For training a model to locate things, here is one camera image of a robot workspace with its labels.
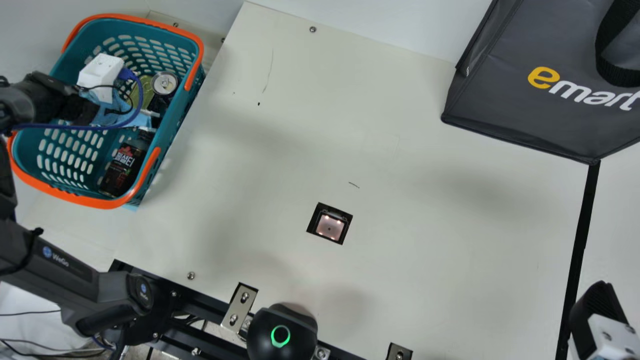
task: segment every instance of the black bag strap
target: black bag strap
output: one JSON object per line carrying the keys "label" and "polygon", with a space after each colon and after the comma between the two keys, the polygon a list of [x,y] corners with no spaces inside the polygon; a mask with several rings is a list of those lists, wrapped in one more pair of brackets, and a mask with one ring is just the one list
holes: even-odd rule
{"label": "black bag strap", "polygon": [[611,85],[623,88],[640,86],[640,70],[625,69],[613,65],[602,56],[607,46],[629,25],[639,10],[640,0],[614,0],[598,28],[596,36],[596,69]]}

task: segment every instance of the gray shopping bag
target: gray shopping bag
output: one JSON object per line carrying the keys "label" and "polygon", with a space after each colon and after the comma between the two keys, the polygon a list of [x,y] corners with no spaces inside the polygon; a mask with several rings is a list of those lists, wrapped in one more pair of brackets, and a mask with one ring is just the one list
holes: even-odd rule
{"label": "gray shopping bag", "polygon": [[587,164],[640,140],[638,0],[493,0],[442,120]]}

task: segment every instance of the green ring light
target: green ring light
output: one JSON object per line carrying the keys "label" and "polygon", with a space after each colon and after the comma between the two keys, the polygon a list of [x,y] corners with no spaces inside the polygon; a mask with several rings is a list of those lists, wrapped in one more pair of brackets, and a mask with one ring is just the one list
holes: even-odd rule
{"label": "green ring light", "polygon": [[[283,342],[279,342],[276,340],[276,330],[278,330],[279,328],[283,328],[287,331],[287,339]],[[273,328],[273,330],[271,331],[271,344],[273,346],[275,346],[276,348],[282,348],[284,345],[289,343],[289,340],[291,340],[291,331],[289,330],[288,327],[284,326],[284,325],[278,325],[276,327]]]}

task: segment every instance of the can lid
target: can lid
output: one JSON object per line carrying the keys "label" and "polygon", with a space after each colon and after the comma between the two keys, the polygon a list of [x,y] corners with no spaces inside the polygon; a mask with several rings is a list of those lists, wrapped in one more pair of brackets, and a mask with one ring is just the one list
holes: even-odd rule
{"label": "can lid", "polygon": [[168,71],[158,72],[151,80],[153,90],[158,95],[171,95],[178,89],[178,77]]}

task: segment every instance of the square sensor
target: square sensor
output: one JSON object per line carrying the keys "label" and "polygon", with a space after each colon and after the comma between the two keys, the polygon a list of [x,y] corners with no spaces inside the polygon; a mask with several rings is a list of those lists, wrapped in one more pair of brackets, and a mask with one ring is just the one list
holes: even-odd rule
{"label": "square sensor", "polygon": [[307,232],[342,245],[352,219],[350,214],[319,202]]}

